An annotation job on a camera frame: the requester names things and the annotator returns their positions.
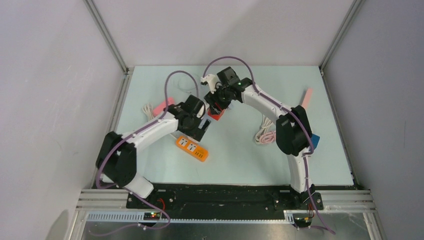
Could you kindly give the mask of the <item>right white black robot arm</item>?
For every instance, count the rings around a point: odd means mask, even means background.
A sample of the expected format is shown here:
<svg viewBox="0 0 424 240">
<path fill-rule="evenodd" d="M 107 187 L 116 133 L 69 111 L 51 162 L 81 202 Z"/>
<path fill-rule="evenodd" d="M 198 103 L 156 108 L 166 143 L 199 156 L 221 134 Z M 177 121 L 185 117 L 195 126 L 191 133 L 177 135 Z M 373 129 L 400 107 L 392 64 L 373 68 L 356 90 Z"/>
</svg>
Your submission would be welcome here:
<svg viewBox="0 0 424 240">
<path fill-rule="evenodd" d="M 227 67 L 216 75 L 204 74 L 202 85 L 209 87 L 204 99 L 210 114 L 218 115 L 226 110 L 231 101 L 251 106 L 275 125 L 275 142 L 287 156 L 290 172 L 290 202 L 297 209 L 311 206 L 316 210 L 315 186 L 310 180 L 308 156 L 315 147 L 306 110 L 298 105 L 288 107 L 264 92 L 252 78 L 239 78 Z"/>
</svg>

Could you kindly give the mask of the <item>pink power strip with cable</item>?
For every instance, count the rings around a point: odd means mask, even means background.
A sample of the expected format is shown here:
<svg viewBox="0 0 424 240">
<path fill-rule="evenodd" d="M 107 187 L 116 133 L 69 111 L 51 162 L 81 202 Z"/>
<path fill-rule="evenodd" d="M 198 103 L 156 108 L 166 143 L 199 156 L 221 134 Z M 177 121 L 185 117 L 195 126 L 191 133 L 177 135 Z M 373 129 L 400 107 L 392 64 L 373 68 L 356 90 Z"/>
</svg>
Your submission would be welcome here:
<svg viewBox="0 0 424 240">
<path fill-rule="evenodd" d="M 308 88 L 303 95 L 303 99 L 301 102 L 301 106 L 307 110 L 313 95 L 313 89 Z M 265 115 L 262 115 L 262 121 L 261 125 L 259 127 L 259 131 L 254 136 L 254 142 L 257 145 L 267 145 L 271 144 L 276 140 L 276 131 L 270 130 L 271 126 L 273 125 L 273 122 L 266 117 Z"/>
</svg>

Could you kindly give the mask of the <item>blue cube socket adapter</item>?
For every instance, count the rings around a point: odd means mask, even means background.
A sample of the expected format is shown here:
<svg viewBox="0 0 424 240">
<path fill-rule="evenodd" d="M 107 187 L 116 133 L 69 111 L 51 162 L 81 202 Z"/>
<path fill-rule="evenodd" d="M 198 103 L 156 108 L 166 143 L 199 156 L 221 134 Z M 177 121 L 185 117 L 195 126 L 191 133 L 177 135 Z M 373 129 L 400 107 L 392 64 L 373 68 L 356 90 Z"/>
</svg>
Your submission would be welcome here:
<svg viewBox="0 0 424 240">
<path fill-rule="evenodd" d="M 316 135 L 316 134 L 312 134 L 310 139 L 311 139 L 311 143 L 313 145 L 313 151 L 315 151 L 318 147 L 318 144 L 320 142 L 321 137 Z"/>
</svg>

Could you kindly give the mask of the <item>red cube socket adapter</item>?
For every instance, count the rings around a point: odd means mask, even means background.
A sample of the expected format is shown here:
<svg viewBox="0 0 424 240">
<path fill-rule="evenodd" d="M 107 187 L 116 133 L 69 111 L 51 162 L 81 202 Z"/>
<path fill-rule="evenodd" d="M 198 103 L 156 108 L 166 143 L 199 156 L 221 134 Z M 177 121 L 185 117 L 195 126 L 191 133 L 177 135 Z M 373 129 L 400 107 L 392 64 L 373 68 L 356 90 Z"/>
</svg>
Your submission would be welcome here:
<svg viewBox="0 0 424 240">
<path fill-rule="evenodd" d="M 224 115 L 224 112 L 225 112 L 225 110 L 224 109 L 221 109 L 220 111 L 219 111 L 219 113 L 214 113 L 213 112 L 213 109 L 212 108 L 209 108 L 208 109 L 208 113 L 207 113 L 207 115 L 209 116 L 209 117 L 211 117 L 212 119 L 214 119 L 214 120 L 216 120 L 216 121 L 219 121 L 220 120 L 220 118 Z"/>
</svg>

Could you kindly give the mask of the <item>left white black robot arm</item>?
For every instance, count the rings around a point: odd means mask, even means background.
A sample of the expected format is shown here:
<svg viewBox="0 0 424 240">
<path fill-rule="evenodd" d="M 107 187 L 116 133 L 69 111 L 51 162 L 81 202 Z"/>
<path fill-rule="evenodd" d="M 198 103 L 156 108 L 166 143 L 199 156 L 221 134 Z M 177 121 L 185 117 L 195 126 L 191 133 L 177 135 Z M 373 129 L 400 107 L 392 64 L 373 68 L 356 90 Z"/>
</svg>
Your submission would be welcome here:
<svg viewBox="0 0 424 240">
<path fill-rule="evenodd" d="M 158 116 L 134 132 L 109 132 L 104 137 L 96 160 L 96 187 L 103 188 L 100 175 L 104 175 L 111 180 L 113 186 L 138 195 L 138 201 L 145 208 L 154 207 L 158 195 L 153 191 L 153 184 L 138 172 L 138 155 L 162 137 L 174 132 L 180 132 L 199 142 L 209 126 L 202 122 L 208 109 L 206 102 L 190 95 L 184 102 L 166 105 Z"/>
</svg>

